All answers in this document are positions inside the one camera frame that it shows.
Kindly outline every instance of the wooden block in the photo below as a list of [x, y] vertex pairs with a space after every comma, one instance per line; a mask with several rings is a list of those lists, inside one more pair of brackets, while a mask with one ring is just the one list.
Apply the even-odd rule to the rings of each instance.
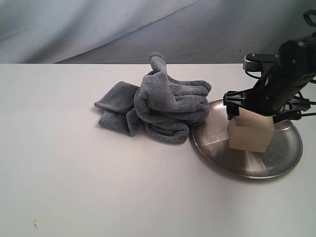
[[228, 124], [229, 147], [264, 153], [275, 131], [273, 118], [243, 108], [239, 114]]

